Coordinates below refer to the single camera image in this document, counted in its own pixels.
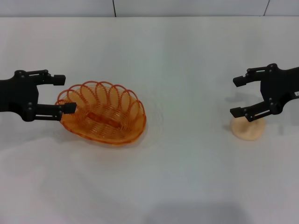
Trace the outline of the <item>beige steamed bun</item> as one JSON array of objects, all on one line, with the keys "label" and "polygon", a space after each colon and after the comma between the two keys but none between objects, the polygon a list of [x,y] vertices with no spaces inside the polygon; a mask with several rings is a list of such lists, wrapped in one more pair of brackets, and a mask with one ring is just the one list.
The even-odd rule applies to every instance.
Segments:
[{"label": "beige steamed bun", "polygon": [[233,117],[230,121],[232,134],[245,141],[255,141],[259,139],[264,133],[265,126],[265,119],[258,119],[249,122],[245,117]]}]

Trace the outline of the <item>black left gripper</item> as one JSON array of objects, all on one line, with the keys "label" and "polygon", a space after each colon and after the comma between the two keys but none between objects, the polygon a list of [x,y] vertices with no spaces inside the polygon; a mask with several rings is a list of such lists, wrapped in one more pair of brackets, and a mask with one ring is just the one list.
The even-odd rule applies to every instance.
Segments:
[{"label": "black left gripper", "polygon": [[64,114],[73,114],[76,103],[62,105],[37,104],[37,85],[64,85],[65,75],[51,75],[48,70],[17,70],[10,79],[0,80],[0,112],[13,112],[22,120],[61,121]]}]

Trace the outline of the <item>orange woven plastic basket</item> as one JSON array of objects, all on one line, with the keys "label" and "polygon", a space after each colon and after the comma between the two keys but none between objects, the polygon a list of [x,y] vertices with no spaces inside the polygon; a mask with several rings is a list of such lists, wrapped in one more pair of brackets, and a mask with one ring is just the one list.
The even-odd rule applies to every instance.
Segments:
[{"label": "orange woven plastic basket", "polygon": [[73,114],[64,114],[61,124],[88,140],[110,145],[133,143],[146,127],[142,102],[130,89],[119,84],[87,81],[62,91],[56,105],[76,103]]}]

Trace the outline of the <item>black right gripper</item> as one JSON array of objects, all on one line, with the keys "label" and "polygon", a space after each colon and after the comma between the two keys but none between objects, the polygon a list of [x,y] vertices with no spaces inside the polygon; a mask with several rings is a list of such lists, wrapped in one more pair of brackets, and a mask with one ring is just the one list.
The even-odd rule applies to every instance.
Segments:
[{"label": "black right gripper", "polygon": [[260,91],[264,101],[230,109],[234,118],[245,117],[252,122],[272,115],[272,112],[282,112],[285,104],[299,98],[299,67],[282,70],[272,63],[266,67],[249,68],[245,76],[233,78],[236,87],[255,81],[261,81]]}]

